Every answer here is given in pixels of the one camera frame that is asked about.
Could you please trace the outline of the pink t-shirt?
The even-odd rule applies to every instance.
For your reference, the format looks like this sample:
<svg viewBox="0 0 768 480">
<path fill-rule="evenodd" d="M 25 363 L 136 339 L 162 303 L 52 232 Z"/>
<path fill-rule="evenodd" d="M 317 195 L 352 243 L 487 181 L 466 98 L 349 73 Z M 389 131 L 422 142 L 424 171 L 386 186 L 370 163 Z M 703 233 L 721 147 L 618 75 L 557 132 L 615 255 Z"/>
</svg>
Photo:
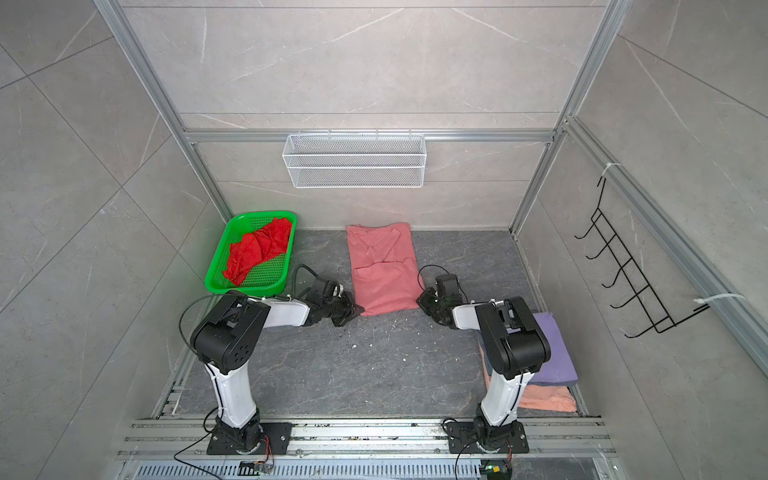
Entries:
<svg viewBox="0 0 768 480">
<path fill-rule="evenodd" d="M 422 289 L 410 225 L 349 225 L 346 234 L 354 296 L 362 314 L 416 309 Z"/>
</svg>

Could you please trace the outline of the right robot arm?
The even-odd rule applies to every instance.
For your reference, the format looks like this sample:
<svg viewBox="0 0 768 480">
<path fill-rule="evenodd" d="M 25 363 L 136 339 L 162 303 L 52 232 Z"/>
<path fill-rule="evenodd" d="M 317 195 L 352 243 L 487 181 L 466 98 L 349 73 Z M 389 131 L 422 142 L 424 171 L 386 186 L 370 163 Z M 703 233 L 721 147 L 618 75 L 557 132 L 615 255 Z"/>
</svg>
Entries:
<svg viewBox="0 0 768 480">
<path fill-rule="evenodd" d="M 517 410 L 523 393 L 551 358 L 549 342 L 525 300 L 519 296 L 467 303 L 458 278 L 445 273 L 417 298 L 421 310 L 451 329 L 480 333 L 490 383 L 472 421 L 447 418 L 441 428 L 455 454 L 529 451 Z"/>
</svg>

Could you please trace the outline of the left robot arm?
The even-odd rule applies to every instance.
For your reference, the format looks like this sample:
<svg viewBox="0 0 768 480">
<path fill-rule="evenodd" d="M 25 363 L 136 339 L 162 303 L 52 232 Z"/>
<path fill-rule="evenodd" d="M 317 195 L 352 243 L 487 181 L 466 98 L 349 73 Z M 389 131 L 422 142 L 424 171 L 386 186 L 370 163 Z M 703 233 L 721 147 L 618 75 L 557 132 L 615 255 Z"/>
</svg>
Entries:
<svg viewBox="0 0 768 480">
<path fill-rule="evenodd" d="M 224 294 L 192 332 L 188 345 L 203 363 L 217 400 L 208 452 L 267 451 L 267 439 L 289 433 L 288 424 L 264 427 L 253 398 L 248 365 L 266 328 L 305 327 L 329 319 L 342 327 L 365 312 L 339 282 L 317 276 L 298 296 Z"/>
</svg>

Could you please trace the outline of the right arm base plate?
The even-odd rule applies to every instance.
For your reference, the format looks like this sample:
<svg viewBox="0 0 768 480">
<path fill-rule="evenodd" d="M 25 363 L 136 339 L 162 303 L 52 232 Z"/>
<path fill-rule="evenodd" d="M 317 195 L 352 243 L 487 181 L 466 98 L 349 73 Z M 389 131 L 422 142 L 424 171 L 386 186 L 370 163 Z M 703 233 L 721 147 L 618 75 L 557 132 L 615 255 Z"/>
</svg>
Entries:
<svg viewBox="0 0 768 480">
<path fill-rule="evenodd" d="M 524 426 L 519 421 L 500 427 L 486 426 L 480 419 L 460 422 L 445 419 L 441 428 L 452 454 L 527 454 L 530 452 Z"/>
</svg>

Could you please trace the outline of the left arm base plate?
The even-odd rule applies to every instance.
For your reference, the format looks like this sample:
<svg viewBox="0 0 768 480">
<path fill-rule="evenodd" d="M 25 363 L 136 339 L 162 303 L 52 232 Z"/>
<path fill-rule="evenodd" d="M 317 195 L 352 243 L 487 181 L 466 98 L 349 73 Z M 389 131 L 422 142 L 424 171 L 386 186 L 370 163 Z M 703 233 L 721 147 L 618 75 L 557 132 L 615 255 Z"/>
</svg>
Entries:
<svg viewBox="0 0 768 480">
<path fill-rule="evenodd" d="M 287 453 L 293 424 L 288 422 L 252 423 L 235 429 L 218 423 L 206 449 L 208 455 L 265 455 Z"/>
</svg>

